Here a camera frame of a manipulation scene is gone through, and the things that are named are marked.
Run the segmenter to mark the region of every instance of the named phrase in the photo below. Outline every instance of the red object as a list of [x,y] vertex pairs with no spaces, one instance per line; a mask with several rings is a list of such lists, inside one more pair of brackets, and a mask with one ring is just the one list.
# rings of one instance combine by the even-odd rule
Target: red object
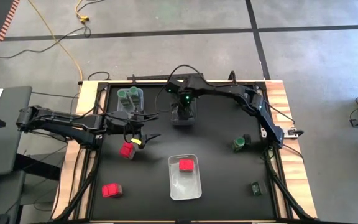
[[179,160],[179,171],[180,172],[192,172],[194,162],[192,159],[181,159]]
[[122,187],[119,184],[108,184],[102,187],[103,197],[119,197],[122,195]]
[[124,142],[119,153],[126,159],[132,159],[135,154],[135,147],[132,143]]

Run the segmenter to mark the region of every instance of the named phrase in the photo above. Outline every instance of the table leg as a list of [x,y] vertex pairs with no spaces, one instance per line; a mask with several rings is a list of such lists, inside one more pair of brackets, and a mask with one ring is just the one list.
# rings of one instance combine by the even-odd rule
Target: table leg
[[34,174],[50,180],[60,179],[60,168],[36,159],[23,156],[22,154],[16,155],[14,170],[23,170],[28,174]]

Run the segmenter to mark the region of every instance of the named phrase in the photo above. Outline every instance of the black desk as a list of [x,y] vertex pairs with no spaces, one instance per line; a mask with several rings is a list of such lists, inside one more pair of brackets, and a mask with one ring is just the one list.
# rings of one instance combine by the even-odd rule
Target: black desk
[[[155,111],[154,97],[161,85],[139,84],[145,94],[146,113]],[[117,90],[109,93],[108,111],[117,108]],[[161,94],[160,107],[169,108],[170,96]],[[218,96],[202,96],[197,101],[196,124],[174,128],[169,114],[145,124],[145,133],[160,133],[142,152],[129,161],[119,156],[121,135],[106,136],[99,156],[99,169],[91,198],[91,220],[271,220],[275,214],[271,194],[254,196],[251,182],[269,179],[261,146],[233,153],[232,141],[245,133],[254,144],[261,141],[256,118],[243,112],[235,102]],[[170,198],[168,158],[195,154],[198,157],[203,194],[195,200]],[[121,198],[103,198],[101,187],[122,185]]]
[[16,120],[19,110],[29,105],[31,91],[30,86],[5,88],[0,97],[0,119],[6,122],[6,127],[0,128],[0,175],[6,175],[13,170],[22,170],[36,162],[24,170],[27,173],[59,180],[58,167],[37,162],[17,153],[21,132],[17,130]]
[[[0,176],[0,214],[4,214],[21,196],[25,172],[13,172]],[[8,212],[9,223],[15,224],[19,213],[20,203],[16,203]]]

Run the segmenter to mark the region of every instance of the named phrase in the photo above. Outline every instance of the gray floor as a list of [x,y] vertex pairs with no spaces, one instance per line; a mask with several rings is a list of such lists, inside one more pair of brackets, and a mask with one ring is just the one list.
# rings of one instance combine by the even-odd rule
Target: gray floor
[[[34,0],[56,34],[81,24],[76,0]],[[358,1],[253,0],[258,27],[358,25]],[[105,0],[85,8],[94,34],[175,29],[250,28],[243,0]],[[27,1],[21,1],[7,36],[48,35]],[[272,32],[260,34],[270,75],[284,80],[300,138],[314,203],[320,219],[358,223],[358,128],[349,113],[358,96],[358,30]],[[24,48],[42,49],[52,41],[0,43],[0,55]],[[105,70],[112,79],[170,73],[182,63],[207,78],[262,79],[252,34],[172,35],[64,40],[84,74]],[[74,95],[78,74],[55,47],[42,54],[0,59],[0,86],[31,85],[34,91]],[[70,99],[32,95],[31,103],[69,111]],[[59,142],[24,135],[20,152],[43,154]],[[22,223],[40,222],[48,212],[27,206]]]

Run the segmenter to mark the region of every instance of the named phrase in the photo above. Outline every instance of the wooden table edge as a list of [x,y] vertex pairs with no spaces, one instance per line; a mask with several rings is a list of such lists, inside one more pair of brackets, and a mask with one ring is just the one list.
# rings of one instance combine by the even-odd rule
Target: wooden table edge
[[[230,80],[208,80],[209,82],[228,83]],[[166,80],[137,80],[137,83],[164,83]],[[238,80],[238,83],[250,83],[250,82],[265,82],[267,89],[267,96],[269,103],[279,111],[283,112],[287,116],[291,117],[291,111],[288,104],[287,94],[285,92],[284,84],[282,80]],[[83,81],[78,99],[76,114],[84,114],[94,106],[94,99],[97,95],[99,83],[132,83],[130,80],[113,80],[113,81]],[[101,97],[101,105],[104,105],[104,94]],[[289,122],[287,118],[280,115],[278,112],[272,110],[273,121],[276,125],[283,128],[292,127],[292,122]],[[285,140],[284,144],[296,149],[300,152],[298,140]],[[62,166],[62,175],[60,179],[60,192],[59,198],[55,198],[55,213],[52,218],[56,218],[62,213],[64,208],[69,203],[69,195],[71,191],[71,197],[74,196],[78,190],[80,183],[80,175],[83,169],[85,150],[80,150],[79,145],[75,141],[71,141],[68,144],[65,162]],[[79,156],[77,166],[74,168],[75,160]],[[88,163],[88,172],[93,163],[94,154],[91,155],[91,159]],[[296,201],[303,207],[306,213],[312,217],[316,217],[316,210],[311,196],[311,191],[306,175],[303,161],[297,155],[292,154],[290,151],[284,148],[280,150],[280,156],[282,158],[283,170],[286,177],[286,183],[289,191],[294,196]],[[84,218],[86,214],[86,208],[88,206],[90,188],[84,193],[81,200],[79,218]],[[277,199],[279,205],[279,211],[282,218],[286,218],[285,204],[283,196],[276,186]]]

